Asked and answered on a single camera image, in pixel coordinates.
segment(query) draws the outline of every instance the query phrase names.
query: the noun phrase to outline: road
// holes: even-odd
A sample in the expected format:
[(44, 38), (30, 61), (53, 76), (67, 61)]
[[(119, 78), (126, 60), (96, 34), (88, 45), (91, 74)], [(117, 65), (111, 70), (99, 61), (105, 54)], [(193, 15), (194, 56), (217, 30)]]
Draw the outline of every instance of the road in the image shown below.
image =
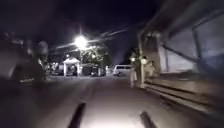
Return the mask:
[(81, 128), (143, 128), (146, 111), (158, 128), (219, 127), (209, 117), (158, 95), (130, 88), (124, 78), (52, 78), (38, 87), (9, 83), (1, 88), (0, 126), (68, 128), (80, 103), (86, 103)]

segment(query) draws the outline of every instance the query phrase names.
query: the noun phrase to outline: bright light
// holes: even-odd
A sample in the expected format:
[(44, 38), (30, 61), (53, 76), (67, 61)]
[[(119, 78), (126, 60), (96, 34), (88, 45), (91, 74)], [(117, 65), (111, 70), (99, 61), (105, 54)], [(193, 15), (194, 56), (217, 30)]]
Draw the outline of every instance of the bright light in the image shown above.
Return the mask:
[(141, 63), (142, 64), (147, 64), (148, 63), (148, 60), (143, 58), (143, 59), (141, 59)]
[(96, 55), (92, 54), (92, 58), (95, 59), (96, 58)]
[(131, 62), (135, 62), (135, 58), (134, 57), (131, 58)]
[(78, 47), (78, 49), (85, 50), (88, 45), (88, 40), (82, 35), (77, 36), (75, 38), (75, 45)]

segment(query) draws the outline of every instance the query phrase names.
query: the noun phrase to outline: street light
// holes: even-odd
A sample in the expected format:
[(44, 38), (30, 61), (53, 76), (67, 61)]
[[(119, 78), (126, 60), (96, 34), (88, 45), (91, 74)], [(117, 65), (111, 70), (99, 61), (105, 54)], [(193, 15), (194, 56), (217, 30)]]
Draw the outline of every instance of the street light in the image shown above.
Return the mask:
[(135, 59), (134, 57), (131, 58), (131, 62), (135, 62), (135, 60), (136, 60), (136, 59)]
[(96, 55), (92, 54), (92, 58), (95, 59), (96, 58)]
[(79, 50), (85, 50), (88, 45), (88, 40), (83, 35), (79, 35), (75, 38), (75, 45)]

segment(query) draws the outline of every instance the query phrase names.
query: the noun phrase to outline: utility pole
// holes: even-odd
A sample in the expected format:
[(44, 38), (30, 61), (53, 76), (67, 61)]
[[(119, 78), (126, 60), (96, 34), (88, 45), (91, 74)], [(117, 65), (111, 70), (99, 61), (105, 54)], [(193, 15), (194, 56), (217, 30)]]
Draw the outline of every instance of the utility pole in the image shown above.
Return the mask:
[(145, 71), (144, 71), (144, 64), (142, 63), (143, 59), (143, 48), (142, 48), (142, 39), (141, 39), (141, 34), (138, 35), (138, 49), (139, 49), (139, 61), (140, 61), (140, 78), (141, 78), (141, 83), (140, 83), (140, 88), (145, 88)]

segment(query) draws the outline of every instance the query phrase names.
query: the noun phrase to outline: white car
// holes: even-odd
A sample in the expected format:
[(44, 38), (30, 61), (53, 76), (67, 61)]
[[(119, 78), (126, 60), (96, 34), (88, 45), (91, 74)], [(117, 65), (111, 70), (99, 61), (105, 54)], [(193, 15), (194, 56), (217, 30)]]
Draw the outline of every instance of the white car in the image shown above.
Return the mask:
[(131, 65), (116, 65), (114, 67), (114, 76), (129, 76), (131, 73)]

